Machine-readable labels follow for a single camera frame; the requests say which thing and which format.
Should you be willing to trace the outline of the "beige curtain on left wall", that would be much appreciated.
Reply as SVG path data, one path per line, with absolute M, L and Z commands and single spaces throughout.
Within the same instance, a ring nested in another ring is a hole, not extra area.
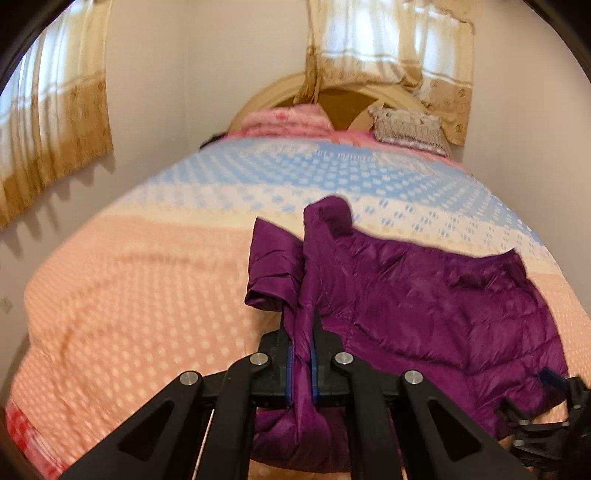
M 1 224 L 113 151 L 106 95 L 112 4 L 76 1 L 35 40 L 1 95 Z

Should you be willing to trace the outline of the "white wall socket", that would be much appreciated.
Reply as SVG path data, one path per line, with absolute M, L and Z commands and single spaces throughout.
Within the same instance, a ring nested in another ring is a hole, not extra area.
M 13 308 L 13 304 L 8 297 L 4 297 L 0 300 L 0 309 L 4 314 L 9 314 Z

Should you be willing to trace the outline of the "beige curtain behind headboard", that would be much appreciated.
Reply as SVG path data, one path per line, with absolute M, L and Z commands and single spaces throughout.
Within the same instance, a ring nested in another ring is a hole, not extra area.
M 440 118 L 447 140 L 466 143 L 476 28 L 465 1 L 311 1 L 298 103 L 322 90 L 398 85 Z

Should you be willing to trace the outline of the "polka dot bed quilt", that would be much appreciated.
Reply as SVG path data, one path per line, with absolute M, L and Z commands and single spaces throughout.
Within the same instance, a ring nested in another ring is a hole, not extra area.
M 204 375 L 284 327 L 245 302 L 257 219 L 304 236 L 304 209 L 335 196 L 370 236 L 482 258 L 515 251 L 549 306 L 564 376 L 590 375 L 590 320 L 540 238 L 444 157 L 368 134 L 229 136 L 137 186 L 91 219 L 25 291 L 30 347 L 13 399 L 73 464 L 186 370 Z M 250 477 L 344 479 L 277 468 Z

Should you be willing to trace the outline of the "wooden arched headboard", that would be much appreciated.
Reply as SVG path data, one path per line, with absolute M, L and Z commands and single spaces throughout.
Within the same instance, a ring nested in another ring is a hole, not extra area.
M 294 104 L 304 73 L 283 77 L 256 93 L 238 111 L 229 124 L 228 132 L 238 131 L 249 113 Z M 399 85 L 352 85 L 322 90 L 318 102 L 328 115 L 335 130 L 367 132 L 373 127 L 368 109 L 372 105 L 398 110 L 428 113 L 419 99 Z

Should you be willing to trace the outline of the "red plaid bed sheet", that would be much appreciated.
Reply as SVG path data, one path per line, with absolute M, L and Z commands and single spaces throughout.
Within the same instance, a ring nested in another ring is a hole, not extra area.
M 7 428 L 9 444 L 16 447 L 43 479 L 58 479 L 66 465 L 13 399 L 7 401 L 2 419 Z

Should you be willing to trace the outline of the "purple hooded puffer jacket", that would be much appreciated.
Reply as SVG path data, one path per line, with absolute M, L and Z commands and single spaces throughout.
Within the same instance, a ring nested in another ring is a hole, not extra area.
M 373 237 L 330 196 L 304 209 L 303 237 L 256 220 L 245 302 L 283 313 L 294 346 L 294 405 L 256 418 L 259 463 L 349 470 L 342 413 L 312 402 L 315 322 L 377 370 L 421 371 L 497 439 L 510 431 L 503 399 L 534 417 L 562 401 L 539 377 L 568 371 L 557 326 L 515 251 L 476 258 Z

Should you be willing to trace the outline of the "folded pink blanket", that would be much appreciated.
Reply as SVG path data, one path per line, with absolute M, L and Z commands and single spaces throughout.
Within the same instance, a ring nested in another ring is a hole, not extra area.
M 276 107 L 245 115 L 228 135 L 252 137 L 310 137 L 327 138 L 335 132 L 331 120 L 318 104 Z

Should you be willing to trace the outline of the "striped patterned pillow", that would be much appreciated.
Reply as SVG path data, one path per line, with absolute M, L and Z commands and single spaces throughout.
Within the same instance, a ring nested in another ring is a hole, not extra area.
M 374 120 L 374 136 L 378 141 L 451 157 L 439 117 L 378 106 L 370 107 L 368 112 Z

